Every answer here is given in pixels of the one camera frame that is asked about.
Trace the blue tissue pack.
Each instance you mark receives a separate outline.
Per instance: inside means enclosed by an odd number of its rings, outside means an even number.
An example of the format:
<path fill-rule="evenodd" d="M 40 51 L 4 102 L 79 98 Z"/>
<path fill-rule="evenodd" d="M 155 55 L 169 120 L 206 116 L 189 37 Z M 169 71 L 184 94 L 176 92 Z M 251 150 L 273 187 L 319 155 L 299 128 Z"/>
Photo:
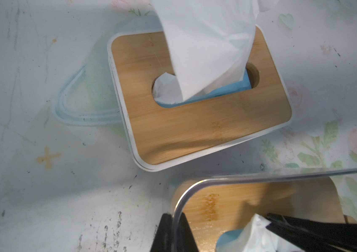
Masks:
<path fill-rule="evenodd" d="M 217 252 L 301 252 L 302 249 L 267 229 L 271 224 L 255 214 L 242 230 L 222 234 L 216 244 Z"/>
<path fill-rule="evenodd" d="M 159 76 L 155 102 L 173 108 L 250 90 L 246 64 L 259 13 L 276 1 L 152 1 L 173 73 Z"/>

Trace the dark bamboo lid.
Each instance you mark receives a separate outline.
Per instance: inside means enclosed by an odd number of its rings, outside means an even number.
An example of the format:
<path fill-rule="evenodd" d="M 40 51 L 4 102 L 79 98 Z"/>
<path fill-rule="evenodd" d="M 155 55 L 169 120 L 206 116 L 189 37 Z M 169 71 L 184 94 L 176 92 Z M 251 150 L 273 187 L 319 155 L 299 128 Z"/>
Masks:
<path fill-rule="evenodd" d="M 357 222 L 343 213 L 329 177 L 233 184 L 225 178 L 188 180 L 175 190 L 169 210 L 185 214 L 201 252 L 215 251 L 222 234 L 242 230 L 255 214 L 274 213 L 325 223 Z"/>

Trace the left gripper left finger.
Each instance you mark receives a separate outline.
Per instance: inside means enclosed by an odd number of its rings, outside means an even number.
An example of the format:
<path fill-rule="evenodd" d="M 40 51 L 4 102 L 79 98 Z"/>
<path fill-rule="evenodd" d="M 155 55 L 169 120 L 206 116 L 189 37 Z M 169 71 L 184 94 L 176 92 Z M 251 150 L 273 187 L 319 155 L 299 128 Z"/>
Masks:
<path fill-rule="evenodd" d="M 184 213 L 179 222 L 174 224 L 171 214 L 161 216 L 155 237 L 150 249 L 151 252 L 198 252 L 196 241 Z"/>

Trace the clear plastic tissue box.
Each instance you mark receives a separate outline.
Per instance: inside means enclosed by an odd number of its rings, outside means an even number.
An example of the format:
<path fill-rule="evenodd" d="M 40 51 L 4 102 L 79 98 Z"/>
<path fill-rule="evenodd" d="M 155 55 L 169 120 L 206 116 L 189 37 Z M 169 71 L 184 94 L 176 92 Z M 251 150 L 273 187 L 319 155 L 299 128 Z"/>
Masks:
<path fill-rule="evenodd" d="M 226 176 L 187 181 L 174 193 L 165 238 L 174 252 L 211 251 L 227 231 L 245 227 L 253 214 L 273 230 L 314 251 L 357 251 L 357 224 L 342 213 L 332 177 L 357 169 L 292 176 Z"/>

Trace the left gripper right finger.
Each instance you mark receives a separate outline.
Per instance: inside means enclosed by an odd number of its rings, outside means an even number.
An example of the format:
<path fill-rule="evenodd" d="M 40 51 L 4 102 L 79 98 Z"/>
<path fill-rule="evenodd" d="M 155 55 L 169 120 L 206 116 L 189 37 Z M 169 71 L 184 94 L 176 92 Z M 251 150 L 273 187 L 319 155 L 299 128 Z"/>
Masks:
<path fill-rule="evenodd" d="M 305 252 L 357 252 L 357 224 L 323 223 L 267 215 L 267 230 Z"/>

